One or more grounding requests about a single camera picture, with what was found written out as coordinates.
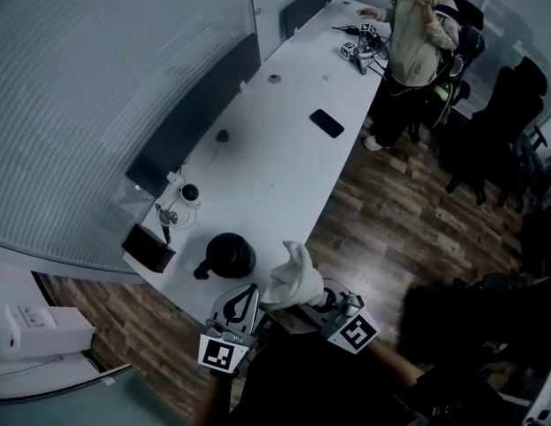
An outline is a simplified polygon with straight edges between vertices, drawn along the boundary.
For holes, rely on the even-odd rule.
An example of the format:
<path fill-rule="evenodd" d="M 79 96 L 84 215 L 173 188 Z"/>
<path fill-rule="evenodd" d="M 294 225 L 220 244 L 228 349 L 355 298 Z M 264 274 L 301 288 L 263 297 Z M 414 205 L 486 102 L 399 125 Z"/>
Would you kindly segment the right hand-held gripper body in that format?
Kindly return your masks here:
<path fill-rule="evenodd" d="M 322 299 L 317 304 L 300 304 L 299 309 L 333 345 L 358 354 L 379 333 L 361 296 L 332 279 L 324 279 Z"/>

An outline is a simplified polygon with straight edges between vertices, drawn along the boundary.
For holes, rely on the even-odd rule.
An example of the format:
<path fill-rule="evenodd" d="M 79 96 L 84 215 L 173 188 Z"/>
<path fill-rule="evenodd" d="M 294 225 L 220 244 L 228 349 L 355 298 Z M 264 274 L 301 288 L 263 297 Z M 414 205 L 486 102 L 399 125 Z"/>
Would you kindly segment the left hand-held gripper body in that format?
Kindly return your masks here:
<path fill-rule="evenodd" d="M 226 319 L 224 305 L 236 294 L 243 293 L 248 287 L 255 288 L 255 294 L 244 319 L 240 318 L 240 302 L 237 304 L 239 317 Z M 198 364 L 217 372 L 233 375 L 241 361 L 256 342 L 254 333 L 259 307 L 260 290 L 256 284 L 234 288 L 222 294 L 214 302 L 209 318 L 205 322 L 206 330 L 199 342 Z"/>

